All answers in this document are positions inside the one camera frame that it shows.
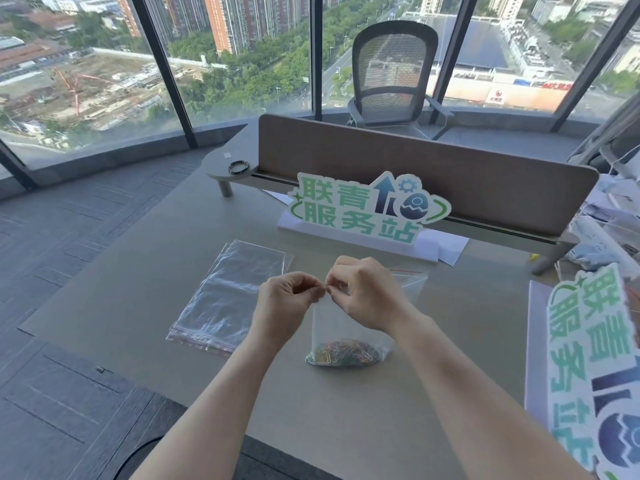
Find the person's left forearm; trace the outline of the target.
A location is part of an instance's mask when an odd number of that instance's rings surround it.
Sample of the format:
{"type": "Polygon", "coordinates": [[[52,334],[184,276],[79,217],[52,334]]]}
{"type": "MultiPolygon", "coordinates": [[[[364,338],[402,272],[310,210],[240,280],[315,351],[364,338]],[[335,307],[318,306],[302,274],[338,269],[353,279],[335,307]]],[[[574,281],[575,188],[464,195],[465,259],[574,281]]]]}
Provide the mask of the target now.
{"type": "Polygon", "coordinates": [[[130,480],[231,480],[261,384],[291,338],[251,331],[130,480]]]}

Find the stack of clear zip bags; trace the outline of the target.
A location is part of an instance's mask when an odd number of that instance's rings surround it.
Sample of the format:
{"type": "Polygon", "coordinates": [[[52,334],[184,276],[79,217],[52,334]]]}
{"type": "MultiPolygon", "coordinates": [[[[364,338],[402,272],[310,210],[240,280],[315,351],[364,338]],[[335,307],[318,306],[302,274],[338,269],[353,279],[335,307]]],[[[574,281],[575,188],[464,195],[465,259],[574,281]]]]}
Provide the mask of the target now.
{"type": "Polygon", "coordinates": [[[288,272],[294,256],[235,240],[224,245],[166,339],[231,354],[252,324],[261,284],[288,272]]]}

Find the person's right hand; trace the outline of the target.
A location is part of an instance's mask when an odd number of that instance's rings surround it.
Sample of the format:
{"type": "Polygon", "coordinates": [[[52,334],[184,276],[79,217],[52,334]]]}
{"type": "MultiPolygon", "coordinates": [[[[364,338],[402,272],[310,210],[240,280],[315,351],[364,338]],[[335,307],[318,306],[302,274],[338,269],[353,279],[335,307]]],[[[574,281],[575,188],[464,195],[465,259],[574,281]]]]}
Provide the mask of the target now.
{"type": "Polygon", "coordinates": [[[349,290],[351,304],[341,309],[350,318],[395,340],[437,330],[434,320],[411,304],[390,270],[371,257],[340,256],[326,277],[326,290],[327,284],[349,290]]]}

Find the white sign base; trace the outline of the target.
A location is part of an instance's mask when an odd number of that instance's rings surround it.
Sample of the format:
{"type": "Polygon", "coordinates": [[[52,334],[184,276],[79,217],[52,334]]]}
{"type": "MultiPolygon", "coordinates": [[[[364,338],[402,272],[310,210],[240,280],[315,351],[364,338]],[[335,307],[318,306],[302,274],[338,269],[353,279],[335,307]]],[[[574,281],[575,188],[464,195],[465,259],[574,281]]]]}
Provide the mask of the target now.
{"type": "Polygon", "coordinates": [[[548,420],[547,302],[552,290],[546,284],[529,282],[524,408],[544,429],[548,420]]]}
{"type": "Polygon", "coordinates": [[[386,251],[404,257],[429,262],[437,262],[439,260],[449,266],[454,266],[457,263],[470,241],[467,237],[427,229],[418,234],[414,244],[392,242],[379,237],[349,233],[313,223],[306,223],[286,212],[279,218],[277,227],[345,244],[386,251]]]}

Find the clear zip bag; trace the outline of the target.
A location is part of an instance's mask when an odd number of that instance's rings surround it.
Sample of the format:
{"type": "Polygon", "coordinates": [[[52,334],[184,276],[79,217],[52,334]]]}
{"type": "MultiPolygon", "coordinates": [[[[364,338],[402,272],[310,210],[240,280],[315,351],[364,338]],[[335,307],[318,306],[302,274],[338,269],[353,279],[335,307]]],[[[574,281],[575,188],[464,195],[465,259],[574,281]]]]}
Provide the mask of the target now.
{"type": "MultiPolygon", "coordinates": [[[[428,279],[428,275],[415,271],[392,270],[390,272],[404,291],[405,296],[411,304],[414,304],[428,279]]],[[[390,352],[394,348],[393,338],[382,331],[367,328],[356,322],[327,294],[313,307],[309,352],[313,346],[340,339],[363,340],[376,346],[389,347],[390,352]]]]}

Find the green and white cutout sign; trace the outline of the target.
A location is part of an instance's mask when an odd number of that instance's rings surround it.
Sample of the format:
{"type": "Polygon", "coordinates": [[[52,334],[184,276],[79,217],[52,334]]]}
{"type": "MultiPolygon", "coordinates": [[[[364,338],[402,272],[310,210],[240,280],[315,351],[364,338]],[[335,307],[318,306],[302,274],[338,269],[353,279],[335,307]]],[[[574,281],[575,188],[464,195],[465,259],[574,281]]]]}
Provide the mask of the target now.
{"type": "Polygon", "coordinates": [[[287,193],[291,217],[326,230],[414,245],[427,225],[448,217],[451,203],[420,177],[384,171],[370,184],[299,172],[287,193]]]}
{"type": "Polygon", "coordinates": [[[546,324],[549,432],[596,480],[640,480],[640,347],[618,264],[558,283],[546,324]]]}

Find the dark window frame post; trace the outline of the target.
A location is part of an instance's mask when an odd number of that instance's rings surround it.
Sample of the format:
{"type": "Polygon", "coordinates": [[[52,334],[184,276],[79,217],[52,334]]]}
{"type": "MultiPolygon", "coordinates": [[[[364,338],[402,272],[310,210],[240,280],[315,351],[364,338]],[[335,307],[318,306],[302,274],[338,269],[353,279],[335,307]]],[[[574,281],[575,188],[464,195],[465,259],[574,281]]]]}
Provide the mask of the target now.
{"type": "Polygon", "coordinates": [[[313,117],[323,120],[323,0],[309,0],[310,97],[313,117]]]}
{"type": "Polygon", "coordinates": [[[163,44],[154,26],[146,0],[132,0],[132,5],[140,19],[141,29],[145,33],[150,51],[154,56],[159,73],[164,81],[164,85],[180,122],[188,147],[191,150],[195,150],[198,148],[196,137],[191,126],[187,110],[181,99],[163,44]]]}
{"type": "Polygon", "coordinates": [[[640,0],[628,0],[554,112],[555,127],[559,128],[568,119],[639,18],[640,0]]]}
{"type": "Polygon", "coordinates": [[[452,78],[452,72],[460,55],[471,18],[474,14],[478,0],[461,0],[461,5],[454,23],[449,44],[440,64],[440,71],[436,80],[432,98],[443,104],[448,85],[452,78]]]}

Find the person's left hand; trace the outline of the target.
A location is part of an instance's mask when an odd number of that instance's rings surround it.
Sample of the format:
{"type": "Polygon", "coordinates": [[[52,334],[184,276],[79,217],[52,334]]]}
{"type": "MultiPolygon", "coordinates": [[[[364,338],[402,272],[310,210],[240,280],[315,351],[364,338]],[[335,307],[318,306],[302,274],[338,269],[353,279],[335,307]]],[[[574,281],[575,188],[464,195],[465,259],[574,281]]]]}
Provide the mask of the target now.
{"type": "Polygon", "coordinates": [[[298,294],[325,288],[318,278],[299,271],[268,279],[259,289],[250,336],[281,349],[297,332],[310,307],[317,303],[299,302],[298,294]]]}

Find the pile of colourful paper clips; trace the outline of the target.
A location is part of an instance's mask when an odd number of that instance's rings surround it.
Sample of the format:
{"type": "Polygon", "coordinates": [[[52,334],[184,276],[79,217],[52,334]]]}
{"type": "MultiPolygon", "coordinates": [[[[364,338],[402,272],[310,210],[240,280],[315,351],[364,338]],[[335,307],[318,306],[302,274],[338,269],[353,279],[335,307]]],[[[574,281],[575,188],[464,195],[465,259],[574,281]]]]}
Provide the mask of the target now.
{"type": "Polygon", "coordinates": [[[340,339],[313,346],[305,362],[318,367],[370,367],[384,361],[389,352],[389,347],[376,346],[363,340],[340,339]]]}

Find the person's right forearm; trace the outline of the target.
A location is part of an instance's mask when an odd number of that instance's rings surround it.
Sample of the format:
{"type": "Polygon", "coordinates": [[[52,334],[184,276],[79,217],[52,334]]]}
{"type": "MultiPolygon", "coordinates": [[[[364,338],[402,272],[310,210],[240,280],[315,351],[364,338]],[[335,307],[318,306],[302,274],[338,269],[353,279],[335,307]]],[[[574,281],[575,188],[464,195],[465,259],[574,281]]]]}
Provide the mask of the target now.
{"type": "Polygon", "coordinates": [[[469,480],[593,480],[524,408],[415,310],[389,327],[469,480]]]}

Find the brown desk divider panel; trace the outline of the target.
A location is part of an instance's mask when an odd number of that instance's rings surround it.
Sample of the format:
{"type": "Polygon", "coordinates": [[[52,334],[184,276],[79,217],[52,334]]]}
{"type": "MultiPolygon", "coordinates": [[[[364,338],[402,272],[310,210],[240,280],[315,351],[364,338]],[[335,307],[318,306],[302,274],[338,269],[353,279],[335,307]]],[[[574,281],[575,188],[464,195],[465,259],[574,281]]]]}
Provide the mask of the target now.
{"type": "Polygon", "coordinates": [[[409,136],[272,114],[258,119],[258,169],[371,184],[412,174],[452,204],[452,219],[557,239],[599,179],[597,170],[409,136]]]}

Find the grey mesh office chair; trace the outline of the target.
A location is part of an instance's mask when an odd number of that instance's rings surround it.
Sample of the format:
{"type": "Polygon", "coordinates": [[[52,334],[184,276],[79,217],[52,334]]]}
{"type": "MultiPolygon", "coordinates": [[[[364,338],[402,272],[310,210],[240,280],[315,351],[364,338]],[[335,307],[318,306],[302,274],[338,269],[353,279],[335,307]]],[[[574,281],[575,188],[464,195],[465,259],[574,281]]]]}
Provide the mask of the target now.
{"type": "Polygon", "coordinates": [[[454,114],[427,94],[438,49],[436,30],[424,23],[388,20],[364,28],[352,48],[354,95],[350,127],[436,141],[454,125],[454,114]],[[444,120],[430,136],[419,125],[424,106],[444,120]]]}

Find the pile of white clutter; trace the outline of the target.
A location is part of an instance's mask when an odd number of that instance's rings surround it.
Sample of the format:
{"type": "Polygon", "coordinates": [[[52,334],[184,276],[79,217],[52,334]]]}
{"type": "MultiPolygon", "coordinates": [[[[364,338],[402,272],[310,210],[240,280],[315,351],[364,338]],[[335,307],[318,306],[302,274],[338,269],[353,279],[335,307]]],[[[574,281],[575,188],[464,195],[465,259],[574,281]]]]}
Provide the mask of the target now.
{"type": "Polygon", "coordinates": [[[567,162],[599,173],[570,225],[580,244],[567,257],[588,271],[618,263],[624,281],[640,296],[640,91],[596,128],[567,162]]]}

